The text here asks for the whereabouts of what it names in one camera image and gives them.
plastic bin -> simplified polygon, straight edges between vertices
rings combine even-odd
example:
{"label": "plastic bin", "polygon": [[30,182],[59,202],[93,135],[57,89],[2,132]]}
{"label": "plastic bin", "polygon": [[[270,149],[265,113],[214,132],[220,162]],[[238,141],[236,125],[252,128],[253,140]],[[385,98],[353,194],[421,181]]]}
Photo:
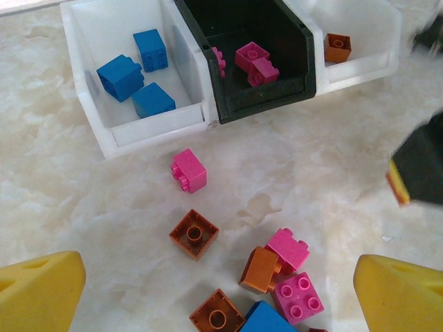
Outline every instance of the plastic bin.
{"label": "plastic bin", "polygon": [[[62,18],[75,87],[105,158],[206,130],[397,70],[400,13],[387,0],[77,0]],[[107,94],[96,74],[120,54],[141,64],[132,34],[156,28],[170,65],[144,73],[177,109],[140,119],[132,101]],[[347,62],[326,64],[327,33],[349,35]],[[234,65],[235,51],[254,41],[270,52],[277,82],[256,88]],[[212,47],[228,66],[221,78]]]}
{"label": "plastic bin", "polygon": [[[314,34],[317,95],[392,75],[398,68],[401,13],[387,0],[283,0]],[[351,37],[341,64],[325,63],[327,33]]]}
{"label": "plastic bin", "polygon": [[[220,123],[312,98],[316,94],[314,38],[281,0],[176,0],[208,60]],[[253,88],[235,65],[235,51],[255,42],[271,54],[277,82]],[[226,60],[217,70],[212,47]]]}
{"label": "plastic bin", "polygon": [[[81,0],[63,3],[62,18],[75,88],[105,158],[204,131],[217,117],[208,63],[174,2]],[[131,98],[119,103],[103,89],[96,70],[123,54],[141,64],[132,35],[157,29],[169,66],[145,73],[177,109],[140,119]]]}

blue block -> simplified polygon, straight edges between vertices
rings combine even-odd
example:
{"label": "blue block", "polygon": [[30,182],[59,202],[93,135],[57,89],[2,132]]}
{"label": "blue block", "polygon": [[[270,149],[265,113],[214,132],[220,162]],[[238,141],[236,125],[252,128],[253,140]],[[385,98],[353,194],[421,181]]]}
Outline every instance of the blue block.
{"label": "blue block", "polygon": [[97,69],[97,74],[105,90],[119,102],[143,88],[145,80],[141,65],[124,55],[117,56]]}
{"label": "blue block", "polygon": [[146,73],[168,67],[166,47],[157,29],[134,33],[133,36]]}
{"label": "blue block", "polygon": [[297,332],[265,301],[256,302],[239,332]]}
{"label": "blue block", "polygon": [[140,118],[175,109],[175,101],[157,83],[151,83],[132,95],[132,100]]}

pink lego brick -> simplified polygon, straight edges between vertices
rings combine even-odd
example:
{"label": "pink lego brick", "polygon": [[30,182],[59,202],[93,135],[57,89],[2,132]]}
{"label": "pink lego brick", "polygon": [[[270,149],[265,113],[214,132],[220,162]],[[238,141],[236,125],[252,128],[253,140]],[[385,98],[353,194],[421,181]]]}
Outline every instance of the pink lego brick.
{"label": "pink lego brick", "polygon": [[325,310],[307,273],[280,282],[271,292],[275,307],[291,325]]}
{"label": "pink lego brick", "polygon": [[223,60],[223,53],[217,49],[217,47],[213,47],[213,51],[215,53],[215,56],[217,57],[217,61],[219,62],[219,69],[221,73],[221,78],[225,77],[224,69],[226,68],[226,61]]}
{"label": "pink lego brick", "polygon": [[184,192],[193,194],[208,183],[205,167],[190,149],[174,156],[171,170]]}
{"label": "pink lego brick", "polygon": [[275,82],[280,72],[277,68],[272,66],[272,63],[264,57],[251,62],[251,67],[248,74],[248,82],[254,88]]}
{"label": "pink lego brick", "polygon": [[300,269],[310,252],[304,241],[296,241],[292,231],[280,228],[266,244],[265,248],[276,253],[282,264],[282,272],[291,274]]}
{"label": "pink lego brick", "polygon": [[269,52],[252,41],[235,52],[235,64],[243,71],[249,73],[252,61],[261,59],[262,57],[269,59],[269,56]]}

marble floor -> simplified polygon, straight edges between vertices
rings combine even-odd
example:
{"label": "marble floor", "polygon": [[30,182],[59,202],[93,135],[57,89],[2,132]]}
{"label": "marble floor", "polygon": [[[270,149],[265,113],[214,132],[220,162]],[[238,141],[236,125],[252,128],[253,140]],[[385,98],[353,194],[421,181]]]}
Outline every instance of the marble floor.
{"label": "marble floor", "polygon": [[[433,4],[392,0],[404,19],[392,77],[264,112],[105,161],[75,94],[58,7],[0,19],[0,266],[77,250],[87,284],[71,331],[195,331],[216,288],[245,314],[237,285],[249,253],[278,228],[309,244],[303,266],[325,312],[298,326],[365,332],[352,285],[362,254],[443,269],[443,210],[400,208],[384,174],[393,151],[443,106],[443,60],[406,40]],[[187,147],[208,186],[170,176]],[[194,208],[220,228],[199,262],[169,239]]]}

orange block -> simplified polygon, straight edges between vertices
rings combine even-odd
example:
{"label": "orange block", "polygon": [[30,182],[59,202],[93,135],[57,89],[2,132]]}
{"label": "orange block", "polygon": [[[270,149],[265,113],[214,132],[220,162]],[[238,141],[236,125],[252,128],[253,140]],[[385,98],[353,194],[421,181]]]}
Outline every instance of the orange block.
{"label": "orange block", "polygon": [[251,253],[244,268],[239,285],[254,293],[268,293],[275,288],[272,280],[282,269],[278,255],[262,247],[257,247]]}
{"label": "orange block", "polygon": [[169,238],[198,261],[217,238],[219,229],[197,211],[191,209],[171,231]]}
{"label": "orange block", "polygon": [[237,332],[246,321],[221,289],[217,289],[189,318],[200,332]]}
{"label": "orange block", "polygon": [[346,62],[352,52],[349,36],[328,33],[325,38],[325,61],[337,64]]}

